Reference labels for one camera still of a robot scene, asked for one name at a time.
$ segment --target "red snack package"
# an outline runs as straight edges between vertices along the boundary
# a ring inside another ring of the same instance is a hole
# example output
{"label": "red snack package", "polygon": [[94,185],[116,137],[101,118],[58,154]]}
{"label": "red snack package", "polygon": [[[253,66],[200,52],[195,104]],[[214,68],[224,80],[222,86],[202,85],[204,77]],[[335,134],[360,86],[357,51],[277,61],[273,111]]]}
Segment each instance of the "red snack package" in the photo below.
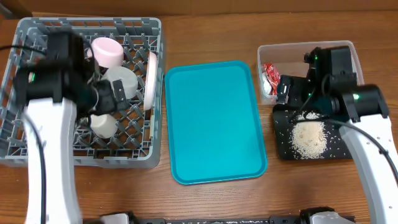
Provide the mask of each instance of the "red snack package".
{"label": "red snack package", "polygon": [[267,74],[267,79],[272,86],[271,95],[276,95],[277,87],[280,82],[279,72],[272,63],[265,63],[263,67],[265,73]]}

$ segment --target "dish rack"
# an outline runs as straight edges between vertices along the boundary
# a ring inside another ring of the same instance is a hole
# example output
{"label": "dish rack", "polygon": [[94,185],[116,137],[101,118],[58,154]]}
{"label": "dish rack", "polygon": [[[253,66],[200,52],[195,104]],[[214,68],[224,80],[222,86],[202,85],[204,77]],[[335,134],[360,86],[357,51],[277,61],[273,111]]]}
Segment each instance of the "dish rack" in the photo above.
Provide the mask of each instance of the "dish rack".
{"label": "dish rack", "polygon": [[[103,168],[153,168],[160,161],[162,135],[162,82],[165,72],[165,38],[161,22],[156,18],[25,18],[19,21],[14,45],[27,45],[38,50],[47,47],[51,31],[71,30],[86,42],[109,37],[124,48],[123,66],[138,78],[137,95],[129,100],[130,108],[118,111],[118,131],[110,139],[101,139],[89,129],[77,126],[73,137],[74,163],[78,166]],[[146,66],[149,51],[158,59],[155,99],[150,110],[143,110]],[[19,65],[34,62],[41,55],[30,50],[11,49],[2,88],[15,98],[12,78]],[[27,143],[21,112],[0,93],[0,164],[27,165]]]}

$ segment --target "black tray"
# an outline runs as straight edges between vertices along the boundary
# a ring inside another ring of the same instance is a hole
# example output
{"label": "black tray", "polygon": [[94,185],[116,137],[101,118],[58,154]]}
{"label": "black tray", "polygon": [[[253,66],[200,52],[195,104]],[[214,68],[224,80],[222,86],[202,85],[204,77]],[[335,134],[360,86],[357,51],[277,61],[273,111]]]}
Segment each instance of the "black tray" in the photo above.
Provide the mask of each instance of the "black tray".
{"label": "black tray", "polygon": [[[303,159],[299,153],[292,149],[290,143],[290,134],[294,124],[289,123],[289,117],[294,113],[296,107],[287,105],[275,105],[272,109],[272,117],[274,120],[274,134],[277,143],[277,152],[280,159],[301,160]],[[352,159],[349,150],[341,139],[339,127],[334,124],[325,123],[325,131],[327,133],[327,150],[322,153],[323,158],[319,159]]]}

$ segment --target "wooden table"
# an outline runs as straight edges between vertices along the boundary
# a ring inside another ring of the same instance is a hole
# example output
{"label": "wooden table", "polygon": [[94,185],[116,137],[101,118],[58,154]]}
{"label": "wooden table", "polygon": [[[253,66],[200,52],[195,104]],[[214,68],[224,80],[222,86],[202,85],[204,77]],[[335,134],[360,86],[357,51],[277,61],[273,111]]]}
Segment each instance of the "wooden table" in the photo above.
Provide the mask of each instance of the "wooden table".
{"label": "wooden table", "polygon": [[[242,60],[252,71],[259,98],[257,48],[265,44],[350,40],[365,83],[379,85],[398,139],[398,13],[322,12],[162,17],[167,69],[181,65]],[[3,21],[0,45],[10,44],[17,21]],[[3,71],[8,52],[0,52]],[[281,161],[271,125],[272,106],[259,106],[269,166],[250,180],[183,186],[170,173],[163,99],[162,154],[154,169],[76,167],[76,190],[85,218],[133,210],[138,217],[242,218],[298,214],[329,206],[369,222],[368,205],[353,161]],[[22,223],[27,208],[27,169],[0,167],[0,222]]]}

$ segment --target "blue tray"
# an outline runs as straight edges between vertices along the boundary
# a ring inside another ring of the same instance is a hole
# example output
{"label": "blue tray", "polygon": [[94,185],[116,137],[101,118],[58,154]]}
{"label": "blue tray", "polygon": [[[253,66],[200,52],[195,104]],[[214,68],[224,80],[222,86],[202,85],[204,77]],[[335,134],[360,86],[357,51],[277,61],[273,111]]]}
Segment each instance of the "blue tray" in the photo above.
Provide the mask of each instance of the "blue tray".
{"label": "blue tray", "polygon": [[165,76],[171,170],[180,184],[259,177],[266,148],[250,68],[176,67]]}

